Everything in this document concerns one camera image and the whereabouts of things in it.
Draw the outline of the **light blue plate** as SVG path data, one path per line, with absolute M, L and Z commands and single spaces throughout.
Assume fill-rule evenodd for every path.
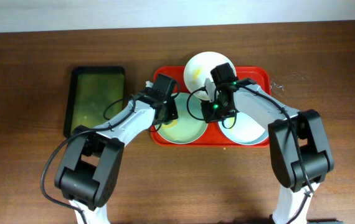
M 253 146 L 264 142 L 268 132 L 245 113 L 237 113 L 236 118 L 218 122 L 222 134 L 234 143 Z

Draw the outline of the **light green plate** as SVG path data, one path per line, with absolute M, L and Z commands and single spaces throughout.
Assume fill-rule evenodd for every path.
M 158 130 L 158 134 L 167 142 L 173 144 L 189 144 L 199 139 L 206 131 L 208 124 L 205 121 L 194 119 L 187 112 L 188 93 L 180 93 L 175 98 L 178 118 L 173 128 Z

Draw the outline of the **white plate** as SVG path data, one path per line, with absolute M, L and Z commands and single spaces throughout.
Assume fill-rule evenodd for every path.
M 184 68 L 184 83 L 190 93 L 204 87 L 206 79 L 213 82 L 211 70 L 218 65 L 228 63 L 237 77 L 237 72 L 233 63 L 218 52 L 202 52 L 193 56 Z

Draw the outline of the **yellow green sponge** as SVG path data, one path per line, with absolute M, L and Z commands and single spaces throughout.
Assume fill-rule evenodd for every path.
M 163 129 L 168 129 L 168 128 L 173 128 L 173 127 L 175 127 L 175 125 L 177 125 L 177 121 L 176 120 L 173 120 L 173 121 L 171 121 L 170 123 L 164 123 L 163 125 L 162 125 L 162 128 Z

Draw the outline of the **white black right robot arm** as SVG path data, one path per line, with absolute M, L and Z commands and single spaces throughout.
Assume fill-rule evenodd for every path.
M 277 207 L 268 222 L 307 223 L 311 199 L 334 168 L 320 114 L 284 105 L 254 80 L 239 79 L 229 63 L 214 67 L 202 90 L 209 97 L 201 104 L 206 123 L 244 113 L 267 130 L 271 165 L 280 183 Z

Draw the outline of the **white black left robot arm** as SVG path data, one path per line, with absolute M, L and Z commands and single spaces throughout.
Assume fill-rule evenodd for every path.
M 140 132 L 174 120 L 179 83 L 163 74 L 131 95 L 126 107 L 94 128 L 78 126 L 56 148 L 65 149 L 54 184 L 74 210 L 78 223 L 108 223 L 107 201 L 118 178 L 122 156 Z

